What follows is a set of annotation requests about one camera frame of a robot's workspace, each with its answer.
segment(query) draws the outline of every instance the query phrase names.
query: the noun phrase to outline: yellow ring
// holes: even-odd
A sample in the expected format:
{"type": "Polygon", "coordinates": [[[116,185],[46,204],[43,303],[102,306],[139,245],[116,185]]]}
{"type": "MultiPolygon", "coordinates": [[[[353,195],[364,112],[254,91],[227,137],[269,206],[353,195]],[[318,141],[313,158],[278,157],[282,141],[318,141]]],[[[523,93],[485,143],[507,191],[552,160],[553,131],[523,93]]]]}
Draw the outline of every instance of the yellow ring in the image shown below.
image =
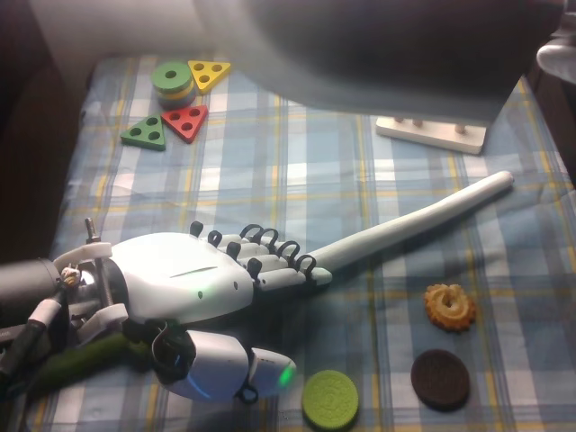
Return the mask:
{"type": "Polygon", "coordinates": [[[168,99],[170,101],[173,101],[175,99],[182,99],[183,97],[187,97],[192,92],[193,89],[194,89],[194,80],[190,81],[190,85],[187,88],[179,91],[178,93],[166,94],[166,93],[160,93],[158,90],[156,91],[156,93],[158,97],[161,97],[162,99],[168,99]]]}

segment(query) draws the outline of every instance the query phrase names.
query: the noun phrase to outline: round green disc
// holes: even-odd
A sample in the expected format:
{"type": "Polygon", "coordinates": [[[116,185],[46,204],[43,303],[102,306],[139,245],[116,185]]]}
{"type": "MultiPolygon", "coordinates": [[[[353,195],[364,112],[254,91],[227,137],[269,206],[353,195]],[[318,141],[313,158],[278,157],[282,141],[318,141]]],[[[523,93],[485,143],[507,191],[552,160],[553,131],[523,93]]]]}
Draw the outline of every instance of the round green disc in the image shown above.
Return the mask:
{"type": "Polygon", "coordinates": [[[169,61],[154,69],[152,84],[160,93],[178,93],[192,82],[192,72],[185,63],[169,61]]]}
{"type": "Polygon", "coordinates": [[[315,426],[340,429],[349,425],[358,412],[358,391],[343,373],[318,372],[304,386],[302,409],[315,426]]]}

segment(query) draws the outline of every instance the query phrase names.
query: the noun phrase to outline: white stick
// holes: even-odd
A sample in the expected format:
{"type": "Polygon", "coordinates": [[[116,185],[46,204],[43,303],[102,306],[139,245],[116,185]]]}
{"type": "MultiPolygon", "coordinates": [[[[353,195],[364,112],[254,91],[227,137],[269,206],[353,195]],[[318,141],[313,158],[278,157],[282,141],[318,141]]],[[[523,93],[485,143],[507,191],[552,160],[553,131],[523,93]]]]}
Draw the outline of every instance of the white stick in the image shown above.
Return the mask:
{"type": "Polygon", "coordinates": [[[510,188],[513,182],[511,173],[500,171],[424,209],[342,238],[310,252],[309,255],[316,258],[318,267],[334,272],[380,249],[400,243],[459,216],[510,188]]]}

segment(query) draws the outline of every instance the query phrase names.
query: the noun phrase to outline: golden brown cookie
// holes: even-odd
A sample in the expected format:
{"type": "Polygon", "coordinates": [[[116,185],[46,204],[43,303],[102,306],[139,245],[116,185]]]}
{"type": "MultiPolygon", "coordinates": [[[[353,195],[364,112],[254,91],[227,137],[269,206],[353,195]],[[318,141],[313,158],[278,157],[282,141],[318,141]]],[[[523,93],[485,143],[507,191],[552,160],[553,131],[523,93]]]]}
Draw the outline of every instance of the golden brown cookie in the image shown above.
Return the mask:
{"type": "Polygon", "coordinates": [[[467,330],[476,319],[476,305],[460,285],[429,286],[424,304],[432,323],[444,330],[467,330]]]}

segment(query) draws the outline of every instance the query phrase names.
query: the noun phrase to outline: plaid tablecloth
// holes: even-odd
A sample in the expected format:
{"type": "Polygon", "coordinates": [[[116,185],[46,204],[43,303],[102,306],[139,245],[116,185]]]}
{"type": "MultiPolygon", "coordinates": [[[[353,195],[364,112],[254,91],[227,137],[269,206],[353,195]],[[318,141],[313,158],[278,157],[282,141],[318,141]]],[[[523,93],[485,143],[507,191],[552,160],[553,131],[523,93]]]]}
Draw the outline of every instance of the plaid tablecloth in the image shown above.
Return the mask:
{"type": "Polygon", "coordinates": [[[165,129],[164,153],[124,147],[119,134],[160,111],[149,79],[157,63],[117,58],[96,69],[54,256],[84,243],[87,216],[112,243],[186,232],[194,220],[222,233],[254,222],[312,251],[502,169],[514,190],[337,274],[326,292],[284,305],[280,326],[267,316],[249,326],[255,345],[298,365],[277,398],[251,408],[192,402],[153,373],[119,366],[29,402],[27,428],[303,430],[303,384],[336,369],[360,395],[355,430],[576,430],[576,194],[525,81],[479,157],[379,137],[375,118],[303,107],[238,71],[196,98],[210,114],[192,145],[165,129]],[[422,294],[436,283],[461,284],[476,299],[470,331],[428,321],[422,294]],[[468,367],[464,409],[441,414],[416,398],[410,368],[430,348],[468,367]]]}

